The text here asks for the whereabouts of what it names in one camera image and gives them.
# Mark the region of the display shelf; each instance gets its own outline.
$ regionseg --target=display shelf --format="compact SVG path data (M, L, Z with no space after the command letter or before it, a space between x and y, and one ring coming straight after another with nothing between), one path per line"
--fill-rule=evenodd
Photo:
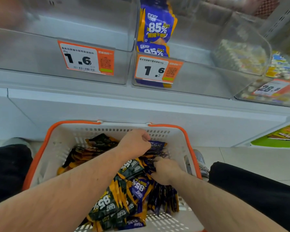
M138 6L138 0L0 0L0 69L125 84ZM58 40L113 51L113 76L68 70Z
M271 58L271 46L238 13L199 0L194 0L194 5L196 12L184 14L178 10L178 5L172 5L178 23L167 45L170 48L170 59L184 64L172 87L160 89L232 98L266 72ZM237 50L240 54L248 48L260 50L251 50L250 55L238 55L249 63L242 63L242 67L234 68L224 61L230 55L217 54L225 41L230 43L230 48L242 48ZM262 57L262 63L251 62L257 57ZM135 79L133 84L153 87L139 84Z

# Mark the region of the price tag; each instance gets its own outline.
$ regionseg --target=price tag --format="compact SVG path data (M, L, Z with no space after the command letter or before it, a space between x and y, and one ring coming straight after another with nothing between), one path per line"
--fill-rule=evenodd
M173 84L183 64L169 58L138 54L135 78Z
M263 95L274 97L275 94L281 95L282 89L290 85L290 82L284 80L272 80L271 82L263 85L261 88L257 89L253 94L254 95Z
M114 75L114 51L58 41L67 69Z

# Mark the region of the forearm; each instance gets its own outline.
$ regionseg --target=forearm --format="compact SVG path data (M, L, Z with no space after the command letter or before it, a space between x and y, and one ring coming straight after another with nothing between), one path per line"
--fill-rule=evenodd
M0 232L74 231L127 161L122 156L114 148L0 203Z
M185 172L172 186L209 232L287 232L239 198Z

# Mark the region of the white plastic basket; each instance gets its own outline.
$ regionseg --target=white plastic basket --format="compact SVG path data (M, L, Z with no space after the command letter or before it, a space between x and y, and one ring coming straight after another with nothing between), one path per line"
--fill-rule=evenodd
M105 133L121 140L128 131L136 128L145 129L152 140L166 142L170 158L176 160L184 171L187 171L184 160L186 156L190 162L192 174L201 179L200 169L189 143L188 135L179 126L153 125L151 123L61 121L52 125L48 130L46 138L30 166L23 190L55 177L58 168L66 161L68 154L75 145L87 147L85 139ZM148 213L147 226L135 230L139 232L141 230L146 232L195 232L202 230L204 227L181 197L179 197L179 204L180 212L172 216L166 213L162 213L159 216ZM81 226L75 231L86 232L87 230L90 231L90 229L90 226Z

